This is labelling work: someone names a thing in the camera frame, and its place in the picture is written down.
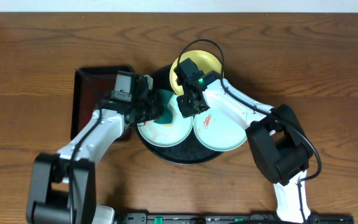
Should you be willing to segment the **green yellow sponge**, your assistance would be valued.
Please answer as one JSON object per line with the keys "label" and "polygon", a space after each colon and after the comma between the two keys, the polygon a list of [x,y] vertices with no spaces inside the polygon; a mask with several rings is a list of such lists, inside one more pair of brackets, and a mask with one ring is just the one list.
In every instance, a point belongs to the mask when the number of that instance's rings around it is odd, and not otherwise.
{"label": "green yellow sponge", "polygon": [[150,121],[157,124],[170,124],[173,121],[173,113],[168,107],[173,92],[168,90],[152,90],[148,94],[152,115]]}

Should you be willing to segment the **yellow plate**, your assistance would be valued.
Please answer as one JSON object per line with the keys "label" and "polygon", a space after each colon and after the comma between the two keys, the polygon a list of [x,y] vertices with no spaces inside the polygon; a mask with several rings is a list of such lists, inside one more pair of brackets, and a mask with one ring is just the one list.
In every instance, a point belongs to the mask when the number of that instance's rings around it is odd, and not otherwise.
{"label": "yellow plate", "polygon": [[[184,59],[190,58],[197,67],[202,70],[204,73],[208,73],[211,70],[215,70],[216,72],[221,71],[221,62],[211,53],[204,51],[204,50],[191,50],[189,52],[185,52],[181,58],[180,61],[184,61]],[[179,86],[177,84],[177,75],[174,72],[174,69],[177,66],[178,59],[176,59],[171,68],[170,68],[170,75],[169,75],[169,81],[171,84],[171,87],[173,89],[173,92],[180,96],[184,94],[183,87]]]}

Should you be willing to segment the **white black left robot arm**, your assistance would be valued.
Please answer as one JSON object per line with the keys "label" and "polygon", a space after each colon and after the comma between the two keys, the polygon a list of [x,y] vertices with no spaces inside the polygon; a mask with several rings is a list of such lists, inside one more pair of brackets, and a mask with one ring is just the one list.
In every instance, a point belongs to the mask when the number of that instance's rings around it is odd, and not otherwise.
{"label": "white black left robot arm", "polygon": [[88,124],[66,146],[35,158],[27,222],[113,223],[114,209],[96,202],[96,166],[129,126],[161,117],[169,98],[161,91],[111,91],[98,99]]}

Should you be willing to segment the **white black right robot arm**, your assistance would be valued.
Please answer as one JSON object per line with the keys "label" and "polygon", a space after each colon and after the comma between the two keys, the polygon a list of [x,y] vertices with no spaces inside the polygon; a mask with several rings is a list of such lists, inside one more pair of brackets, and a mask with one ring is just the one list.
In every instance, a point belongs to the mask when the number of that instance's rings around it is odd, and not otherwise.
{"label": "white black right robot arm", "polygon": [[311,211],[303,183],[311,178],[309,159],[318,153],[293,110],[250,98],[214,70],[176,71],[176,75],[184,91],[178,98],[181,114],[187,117],[216,109],[242,126],[258,170],[273,183],[279,219],[306,223]]}

